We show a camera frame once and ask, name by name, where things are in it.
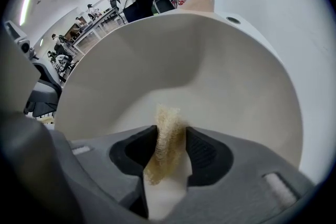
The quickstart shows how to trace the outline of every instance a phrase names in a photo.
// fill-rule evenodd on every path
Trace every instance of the hole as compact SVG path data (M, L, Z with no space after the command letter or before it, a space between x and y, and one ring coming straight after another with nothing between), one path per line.
M229 22L231 22L231 23L240 25L240 21L238 21L236 18L233 18L233 17L226 17L226 19L227 19Z
M23 51L24 54L26 54L30 49L30 45L28 43L23 43L21 45L21 50Z

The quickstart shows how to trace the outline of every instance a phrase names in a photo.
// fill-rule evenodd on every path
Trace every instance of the desk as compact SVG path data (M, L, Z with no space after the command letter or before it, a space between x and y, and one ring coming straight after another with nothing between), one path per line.
M78 44L84 39L86 38L90 33L94 33L94 35L98 38L98 40L101 40L103 37L99 36L99 34L97 33L96 29L97 27L100 27L100 29L102 30L104 36L107 35L107 33L104 31L104 29L102 28L102 22L104 19L106 19L109 15L111 15L112 13L115 13L116 11L114 9L108 11L107 13L103 14L102 16L98 17L96 20L94 20L92 22L92 24L88 25L83 32L77 37L76 41L72 44L81 54L85 55L84 52L82 52L79 48L78 48Z

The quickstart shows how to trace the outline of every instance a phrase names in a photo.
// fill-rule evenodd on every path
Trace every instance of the sponge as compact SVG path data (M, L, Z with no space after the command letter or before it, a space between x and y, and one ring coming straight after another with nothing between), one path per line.
M155 152L143 171L145 180L151 185L172 174L185 150L186 124L180 110L158 105L156 110L158 131Z

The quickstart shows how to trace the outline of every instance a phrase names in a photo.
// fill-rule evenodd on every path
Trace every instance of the black rubber pad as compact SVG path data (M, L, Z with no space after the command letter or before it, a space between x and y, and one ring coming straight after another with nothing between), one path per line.
M189 155L193 174L188 186L207 186L216 183L229 172L233 164L233 154L223 143L186 128L186 151Z
M155 151L157 137L158 132L153 125L115 143L110 150L110 159L124 174L142 178L143 170Z
M158 132L153 125L128 139L115 143L110 158L124 174L143 178L143 170L152 157ZM193 174L188 186L208 186L216 183L228 173L233 164L233 154L223 143L186 128L186 151L189 155Z

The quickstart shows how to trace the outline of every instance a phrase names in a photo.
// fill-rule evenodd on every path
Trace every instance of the fluorescent light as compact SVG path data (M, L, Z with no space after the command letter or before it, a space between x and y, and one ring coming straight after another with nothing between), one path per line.
M27 10L28 10L29 1L30 0L24 0L23 1L22 10L21 10L21 17L20 17L20 25L22 25L26 20L26 14L27 14Z

